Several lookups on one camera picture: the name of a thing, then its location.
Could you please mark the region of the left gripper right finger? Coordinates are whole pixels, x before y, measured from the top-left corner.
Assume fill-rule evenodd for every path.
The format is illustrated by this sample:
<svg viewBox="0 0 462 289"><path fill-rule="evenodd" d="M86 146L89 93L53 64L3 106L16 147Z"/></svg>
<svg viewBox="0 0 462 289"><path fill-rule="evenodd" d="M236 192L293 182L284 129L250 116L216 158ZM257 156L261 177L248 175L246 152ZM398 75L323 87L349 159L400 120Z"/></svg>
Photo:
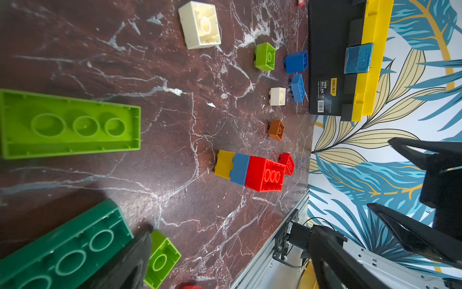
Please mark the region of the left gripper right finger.
<svg viewBox="0 0 462 289"><path fill-rule="evenodd" d="M309 249L320 289L388 288L344 250L331 229L312 227Z"/></svg>

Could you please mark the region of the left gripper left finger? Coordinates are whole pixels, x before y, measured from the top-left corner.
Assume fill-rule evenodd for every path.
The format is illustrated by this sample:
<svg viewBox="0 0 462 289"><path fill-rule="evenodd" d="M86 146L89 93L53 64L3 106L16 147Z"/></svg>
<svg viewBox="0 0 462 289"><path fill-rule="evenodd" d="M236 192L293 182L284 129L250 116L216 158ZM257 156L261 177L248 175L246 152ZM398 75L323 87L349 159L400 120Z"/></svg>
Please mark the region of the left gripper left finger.
<svg viewBox="0 0 462 289"><path fill-rule="evenodd" d="M150 254L150 231L143 231L79 287L81 289L138 289L142 286Z"/></svg>

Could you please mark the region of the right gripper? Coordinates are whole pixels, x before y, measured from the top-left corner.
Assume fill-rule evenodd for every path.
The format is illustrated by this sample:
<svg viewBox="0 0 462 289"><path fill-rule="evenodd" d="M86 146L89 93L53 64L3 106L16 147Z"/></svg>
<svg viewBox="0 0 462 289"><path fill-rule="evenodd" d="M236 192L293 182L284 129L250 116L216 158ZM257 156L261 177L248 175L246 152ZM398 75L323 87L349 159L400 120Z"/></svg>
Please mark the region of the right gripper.
<svg viewBox="0 0 462 289"><path fill-rule="evenodd" d="M426 171L421 203L435 211L433 228L377 203L368 204L404 250L462 268L462 143L394 137L388 144Z"/></svg>

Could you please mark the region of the blue long brick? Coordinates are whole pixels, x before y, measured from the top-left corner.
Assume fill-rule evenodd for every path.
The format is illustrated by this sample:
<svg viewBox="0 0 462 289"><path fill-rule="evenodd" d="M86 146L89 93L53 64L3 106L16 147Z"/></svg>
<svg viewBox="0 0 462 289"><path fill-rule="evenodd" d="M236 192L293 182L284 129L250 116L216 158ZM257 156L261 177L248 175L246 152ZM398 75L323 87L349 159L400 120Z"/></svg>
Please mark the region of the blue long brick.
<svg viewBox="0 0 462 289"><path fill-rule="evenodd" d="M232 159L233 168L230 171L230 180L232 183L245 186L247 171L249 168L250 155L236 153Z"/></svg>

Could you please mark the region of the yellow square brick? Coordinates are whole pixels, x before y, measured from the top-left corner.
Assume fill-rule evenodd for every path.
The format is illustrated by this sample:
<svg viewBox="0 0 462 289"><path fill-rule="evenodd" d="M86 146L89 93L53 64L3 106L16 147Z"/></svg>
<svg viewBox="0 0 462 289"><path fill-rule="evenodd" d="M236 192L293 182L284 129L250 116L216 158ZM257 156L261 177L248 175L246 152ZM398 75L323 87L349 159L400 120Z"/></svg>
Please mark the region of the yellow square brick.
<svg viewBox="0 0 462 289"><path fill-rule="evenodd" d="M215 175L230 180L230 173L233 169L234 152L219 150L217 163L215 165Z"/></svg>

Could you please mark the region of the small light green brick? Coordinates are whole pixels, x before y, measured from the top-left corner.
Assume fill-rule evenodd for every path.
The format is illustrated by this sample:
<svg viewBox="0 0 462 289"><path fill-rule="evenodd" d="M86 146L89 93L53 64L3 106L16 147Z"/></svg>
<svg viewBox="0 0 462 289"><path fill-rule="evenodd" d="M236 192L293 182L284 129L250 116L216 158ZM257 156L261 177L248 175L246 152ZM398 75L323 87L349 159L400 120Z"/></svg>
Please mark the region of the small light green brick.
<svg viewBox="0 0 462 289"><path fill-rule="evenodd" d="M258 44L254 51L254 66L261 71L273 71L275 67L276 49L268 42Z"/></svg>

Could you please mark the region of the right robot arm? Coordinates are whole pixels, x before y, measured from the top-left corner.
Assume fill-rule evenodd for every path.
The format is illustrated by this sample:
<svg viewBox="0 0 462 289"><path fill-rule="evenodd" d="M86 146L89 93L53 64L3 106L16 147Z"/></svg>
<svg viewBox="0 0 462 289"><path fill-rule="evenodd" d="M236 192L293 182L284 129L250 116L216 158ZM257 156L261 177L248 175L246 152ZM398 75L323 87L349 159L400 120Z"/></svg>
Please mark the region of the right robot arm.
<svg viewBox="0 0 462 289"><path fill-rule="evenodd" d="M391 147L425 172L420 202L434 209L432 227L379 204L368 208L386 225L401 247L431 261L462 267L462 144L393 138ZM393 289L459 289L455 277L419 273L370 254L359 263L385 287Z"/></svg>

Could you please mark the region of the light green square brick front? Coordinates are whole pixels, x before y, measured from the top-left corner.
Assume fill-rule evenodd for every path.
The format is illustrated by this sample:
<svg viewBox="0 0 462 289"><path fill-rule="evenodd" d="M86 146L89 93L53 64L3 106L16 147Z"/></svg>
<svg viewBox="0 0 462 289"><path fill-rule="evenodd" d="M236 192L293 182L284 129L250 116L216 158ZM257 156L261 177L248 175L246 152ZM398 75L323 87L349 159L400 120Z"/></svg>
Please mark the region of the light green square brick front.
<svg viewBox="0 0 462 289"><path fill-rule="evenodd" d="M161 231L151 234L152 251L144 283L158 289L181 258L181 253Z"/></svg>

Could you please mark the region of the small red brick front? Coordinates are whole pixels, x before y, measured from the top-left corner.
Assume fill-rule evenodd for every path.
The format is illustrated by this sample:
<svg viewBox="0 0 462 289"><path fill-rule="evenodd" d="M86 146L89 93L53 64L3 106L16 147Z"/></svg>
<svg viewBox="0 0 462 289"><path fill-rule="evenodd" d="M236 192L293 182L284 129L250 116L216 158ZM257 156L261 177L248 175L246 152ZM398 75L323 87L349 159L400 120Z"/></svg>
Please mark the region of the small red brick front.
<svg viewBox="0 0 462 289"><path fill-rule="evenodd" d="M203 289L203 287L199 285L185 285L181 287L180 289Z"/></svg>

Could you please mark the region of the dark green long brick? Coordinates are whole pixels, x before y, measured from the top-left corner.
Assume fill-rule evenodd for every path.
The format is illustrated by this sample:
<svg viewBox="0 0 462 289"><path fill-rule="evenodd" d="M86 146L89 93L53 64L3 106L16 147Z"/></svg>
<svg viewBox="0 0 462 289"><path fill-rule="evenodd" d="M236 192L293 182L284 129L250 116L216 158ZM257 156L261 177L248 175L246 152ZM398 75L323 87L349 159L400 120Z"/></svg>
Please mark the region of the dark green long brick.
<svg viewBox="0 0 462 289"><path fill-rule="evenodd" d="M76 289L134 238L110 199L1 260L3 289Z"/></svg>

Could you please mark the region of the small orange brick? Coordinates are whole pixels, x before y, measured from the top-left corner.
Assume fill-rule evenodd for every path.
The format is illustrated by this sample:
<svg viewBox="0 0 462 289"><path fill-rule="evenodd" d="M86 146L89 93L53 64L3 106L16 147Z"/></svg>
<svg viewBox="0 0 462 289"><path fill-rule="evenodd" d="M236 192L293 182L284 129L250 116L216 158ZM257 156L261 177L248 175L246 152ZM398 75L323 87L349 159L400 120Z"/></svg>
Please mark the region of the small orange brick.
<svg viewBox="0 0 462 289"><path fill-rule="evenodd" d="M285 131L285 125L281 120L274 119L270 122L268 128L268 135L276 141L283 140L283 134Z"/></svg>

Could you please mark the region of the blue brick near toolbox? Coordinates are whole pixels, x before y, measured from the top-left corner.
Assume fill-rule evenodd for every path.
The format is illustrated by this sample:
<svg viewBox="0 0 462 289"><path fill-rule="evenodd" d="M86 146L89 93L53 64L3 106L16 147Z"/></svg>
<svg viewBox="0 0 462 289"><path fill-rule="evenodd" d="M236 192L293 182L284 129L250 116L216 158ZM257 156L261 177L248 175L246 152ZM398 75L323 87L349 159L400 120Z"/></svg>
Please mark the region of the blue brick near toolbox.
<svg viewBox="0 0 462 289"><path fill-rule="evenodd" d="M306 95L302 74L296 73L291 79L290 86L294 97L294 101L296 103L302 103Z"/></svg>

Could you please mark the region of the small cream brick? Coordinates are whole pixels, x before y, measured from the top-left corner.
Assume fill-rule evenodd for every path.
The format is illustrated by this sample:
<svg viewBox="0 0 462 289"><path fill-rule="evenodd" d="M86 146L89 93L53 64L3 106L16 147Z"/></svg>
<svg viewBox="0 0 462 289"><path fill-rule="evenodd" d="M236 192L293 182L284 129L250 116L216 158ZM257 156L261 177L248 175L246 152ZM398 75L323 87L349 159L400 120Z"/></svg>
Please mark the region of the small cream brick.
<svg viewBox="0 0 462 289"><path fill-rule="evenodd" d="M271 106L283 106L286 102L286 89L282 87L273 87L269 91L269 104Z"/></svg>

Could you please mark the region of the light green long brick left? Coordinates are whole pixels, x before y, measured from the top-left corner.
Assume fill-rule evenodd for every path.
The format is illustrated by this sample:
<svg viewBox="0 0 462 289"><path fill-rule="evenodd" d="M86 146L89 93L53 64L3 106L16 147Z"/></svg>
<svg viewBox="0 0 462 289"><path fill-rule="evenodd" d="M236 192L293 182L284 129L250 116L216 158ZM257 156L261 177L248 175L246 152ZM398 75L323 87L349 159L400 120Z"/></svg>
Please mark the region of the light green long brick left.
<svg viewBox="0 0 462 289"><path fill-rule="evenodd" d="M57 157L141 148L141 108L1 89L1 157Z"/></svg>

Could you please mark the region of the dark blue square brick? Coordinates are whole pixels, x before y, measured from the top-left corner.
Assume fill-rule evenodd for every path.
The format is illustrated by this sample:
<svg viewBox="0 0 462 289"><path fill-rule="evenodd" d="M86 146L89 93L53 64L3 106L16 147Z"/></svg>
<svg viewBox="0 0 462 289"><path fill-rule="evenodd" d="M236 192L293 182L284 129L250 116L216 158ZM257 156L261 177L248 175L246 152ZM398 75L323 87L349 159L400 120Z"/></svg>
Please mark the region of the dark blue square brick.
<svg viewBox="0 0 462 289"><path fill-rule="evenodd" d="M301 73L308 67L308 52L306 50L289 54L285 59L287 73Z"/></svg>

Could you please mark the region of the yellow black toolbox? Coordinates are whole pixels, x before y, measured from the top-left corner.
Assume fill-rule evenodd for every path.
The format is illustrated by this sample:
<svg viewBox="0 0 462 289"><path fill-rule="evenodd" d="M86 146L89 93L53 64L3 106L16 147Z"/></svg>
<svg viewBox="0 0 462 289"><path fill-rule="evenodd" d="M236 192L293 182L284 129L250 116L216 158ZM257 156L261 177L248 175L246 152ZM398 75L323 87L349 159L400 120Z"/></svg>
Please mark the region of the yellow black toolbox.
<svg viewBox="0 0 462 289"><path fill-rule="evenodd" d="M309 1L309 111L371 116L393 1Z"/></svg>

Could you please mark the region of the cream square brick large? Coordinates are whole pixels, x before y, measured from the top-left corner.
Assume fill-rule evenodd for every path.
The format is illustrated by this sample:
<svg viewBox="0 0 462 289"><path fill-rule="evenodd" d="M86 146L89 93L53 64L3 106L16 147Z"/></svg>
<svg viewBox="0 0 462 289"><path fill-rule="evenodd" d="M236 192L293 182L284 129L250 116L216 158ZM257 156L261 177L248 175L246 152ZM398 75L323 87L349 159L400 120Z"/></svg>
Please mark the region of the cream square brick large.
<svg viewBox="0 0 462 289"><path fill-rule="evenodd" d="M178 9L187 49L211 48L221 44L214 5L190 1Z"/></svg>

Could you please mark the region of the aluminium front rail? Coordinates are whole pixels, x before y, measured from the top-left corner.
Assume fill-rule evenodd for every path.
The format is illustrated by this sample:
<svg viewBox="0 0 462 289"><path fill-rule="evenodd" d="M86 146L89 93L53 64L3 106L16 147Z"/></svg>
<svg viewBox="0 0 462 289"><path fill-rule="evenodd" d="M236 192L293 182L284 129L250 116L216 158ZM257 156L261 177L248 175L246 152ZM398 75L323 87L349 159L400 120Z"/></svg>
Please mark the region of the aluminium front rail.
<svg viewBox="0 0 462 289"><path fill-rule="evenodd" d="M294 289L302 276L301 249L294 248L286 257L289 267L273 258L276 233L266 241L249 265L231 285L232 289Z"/></svg>

